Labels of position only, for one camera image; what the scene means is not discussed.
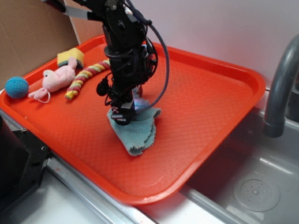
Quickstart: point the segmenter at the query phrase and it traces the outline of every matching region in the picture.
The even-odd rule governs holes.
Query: pink stuffed animal
[[[72,83],[75,78],[76,66],[77,60],[70,57],[68,65],[61,66],[56,71],[45,70],[43,72],[43,87],[28,94],[28,97],[41,101],[40,99],[48,94],[48,100],[46,102],[41,101],[42,103],[48,103],[50,101],[50,92],[58,91]]]

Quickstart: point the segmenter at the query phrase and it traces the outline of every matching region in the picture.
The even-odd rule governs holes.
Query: yarn ball
[[[22,77],[12,77],[5,84],[5,91],[11,98],[23,98],[28,90],[28,82]]]

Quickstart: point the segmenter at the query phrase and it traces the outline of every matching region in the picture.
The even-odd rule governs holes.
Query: sink
[[[245,223],[298,223],[299,126],[287,120],[284,135],[269,138],[262,122],[254,108],[187,185]]]

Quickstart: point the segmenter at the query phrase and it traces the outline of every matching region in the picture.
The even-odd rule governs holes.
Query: sponge
[[[69,58],[74,57],[77,60],[76,69],[82,69],[84,66],[84,54],[77,48],[72,48],[68,51],[57,54],[57,65],[58,67],[67,65]]]

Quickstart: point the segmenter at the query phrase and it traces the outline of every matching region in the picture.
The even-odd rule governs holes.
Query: rope toy
[[[65,98],[68,100],[73,99],[74,96],[78,95],[83,83],[89,79],[91,76],[96,75],[106,69],[110,69],[110,61],[105,60],[102,62],[98,62],[94,65],[91,65],[82,71],[80,71],[74,78],[72,84],[67,89],[67,93],[65,94]]]

